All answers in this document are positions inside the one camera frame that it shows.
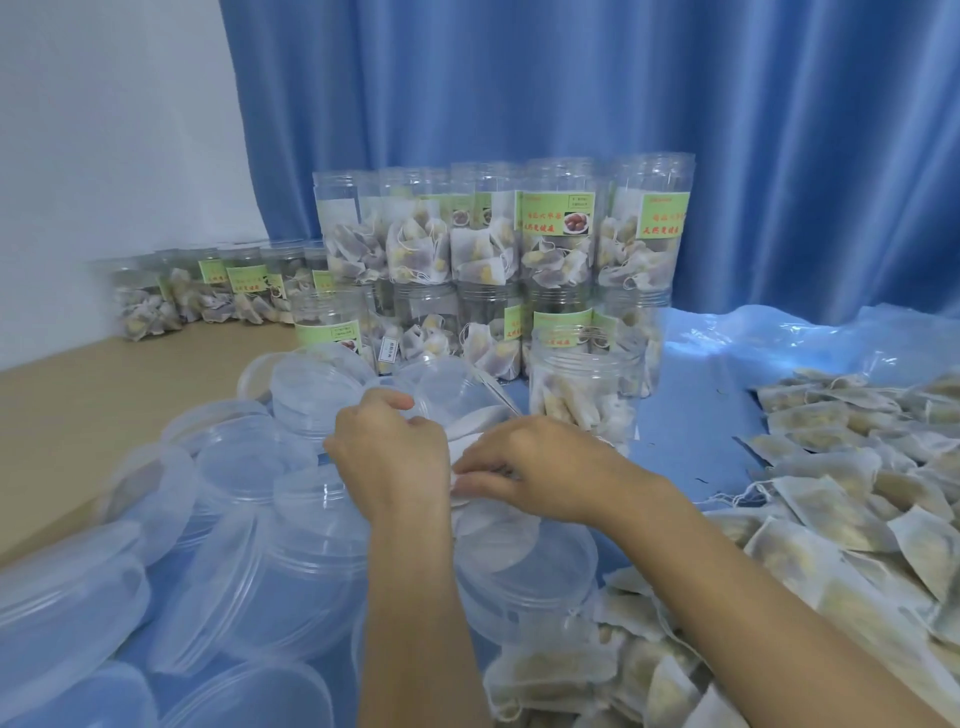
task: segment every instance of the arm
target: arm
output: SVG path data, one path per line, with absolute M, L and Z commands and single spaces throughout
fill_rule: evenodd
M 372 390 L 337 416 L 325 449 L 371 523 L 359 728 L 490 728 L 453 575 L 450 464 L 435 423 Z
M 503 466 L 508 480 L 488 473 Z M 545 418 L 484 435 L 454 465 L 457 491 L 610 536 L 647 578 L 754 728 L 948 724 L 761 565 L 665 478 Z

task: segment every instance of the person's right hand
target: person's right hand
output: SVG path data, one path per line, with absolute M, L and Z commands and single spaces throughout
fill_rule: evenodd
M 502 468 L 514 477 L 491 473 Z M 625 488 L 660 478 L 574 425 L 540 416 L 485 432 L 453 471 L 455 496 L 504 500 L 537 516 L 593 526 Z

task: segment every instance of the person's left hand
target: person's left hand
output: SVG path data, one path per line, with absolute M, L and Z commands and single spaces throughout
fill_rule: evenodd
M 337 414 L 324 449 L 337 466 L 350 496 L 371 525 L 438 505 L 449 512 L 450 452 L 444 429 L 423 417 L 404 420 L 410 395 L 371 389 L 360 404 Z

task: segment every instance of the blue curtain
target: blue curtain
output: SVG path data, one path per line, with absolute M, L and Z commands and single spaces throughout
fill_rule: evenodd
M 675 305 L 960 315 L 957 0 L 222 0 L 272 237 L 317 169 L 697 155 Z

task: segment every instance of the wall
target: wall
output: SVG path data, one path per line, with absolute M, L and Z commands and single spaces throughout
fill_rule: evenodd
M 89 260 L 265 234 L 216 0 L 0 3 L 0 369 L 109 335 Z

